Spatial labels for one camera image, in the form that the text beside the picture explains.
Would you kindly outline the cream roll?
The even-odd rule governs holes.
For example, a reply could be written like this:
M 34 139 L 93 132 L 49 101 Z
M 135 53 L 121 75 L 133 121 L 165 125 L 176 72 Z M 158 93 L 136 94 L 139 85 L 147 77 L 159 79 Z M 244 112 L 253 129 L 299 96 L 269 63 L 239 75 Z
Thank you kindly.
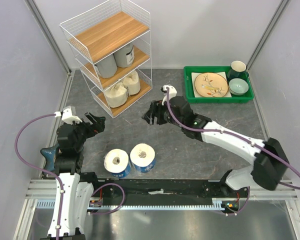
M 140 79 L 136 70 L 129 73 L 122 81 L 130 96 L 136 95 L 141 90 Z
M 105 99 L 110 108 L 118 108 L 126 103 L 128 90 L 122 82 L 119 82 L 104 92 Z

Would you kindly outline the grey paper towel roll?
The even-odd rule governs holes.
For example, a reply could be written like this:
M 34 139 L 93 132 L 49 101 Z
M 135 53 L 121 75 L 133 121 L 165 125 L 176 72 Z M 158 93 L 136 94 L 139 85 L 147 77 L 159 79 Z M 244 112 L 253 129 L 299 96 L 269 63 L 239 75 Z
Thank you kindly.
M 129 43 L 113 54 L 116 65 L 120 68 L 127 68 L 132 65 L 135 59 L 134 45 Z

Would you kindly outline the white wire wooden shelf rack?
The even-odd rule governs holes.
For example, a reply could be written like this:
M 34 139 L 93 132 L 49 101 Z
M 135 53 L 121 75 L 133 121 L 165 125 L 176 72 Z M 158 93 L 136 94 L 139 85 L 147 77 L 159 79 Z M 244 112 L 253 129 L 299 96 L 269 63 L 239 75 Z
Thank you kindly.
M 130 0 L 107 0 L 60 23 L 66 41 L 93 99 L 112 117 L 119 116 L 153 88 L 151 15 Z M 96 63 L 132 43 L 134 61 L 110 78 L 102 78 Z M 140 91 L 125 104 L 111 108 L 104 92 L 136 70 Z

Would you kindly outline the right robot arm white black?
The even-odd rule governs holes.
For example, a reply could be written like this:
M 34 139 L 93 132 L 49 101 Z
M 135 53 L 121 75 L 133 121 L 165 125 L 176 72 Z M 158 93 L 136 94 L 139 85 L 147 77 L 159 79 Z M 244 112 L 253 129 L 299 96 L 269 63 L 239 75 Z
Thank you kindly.
M 246 160 L 250 164 L 248 167 L 230 169 L 222 176 L 219 191 L 225 197 L 250 186 L 274 191 L 287 170 L 289 161 L 278 140 L 250 138 L 231 131 L 194 113 L 182 96 L 173 97 L 169 102 L 152 101 L 142 119 L 149 125 L 173 124 L 188 138 L 219 146 Z

